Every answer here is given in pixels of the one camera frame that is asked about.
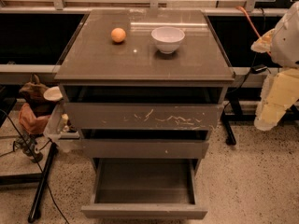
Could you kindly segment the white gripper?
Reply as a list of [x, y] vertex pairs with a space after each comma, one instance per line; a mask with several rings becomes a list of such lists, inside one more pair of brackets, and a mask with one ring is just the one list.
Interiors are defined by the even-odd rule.
[[[274, 32], [274, 29], [267, 31], [250, 48], [258, 53], [270, 53]], [[299, 70], [289, 68], [268, 75], [263, 82], [260, 97], [254, 126], [258, 130], [269, 131], [278, 125], [286, 111], [299, 99]]]

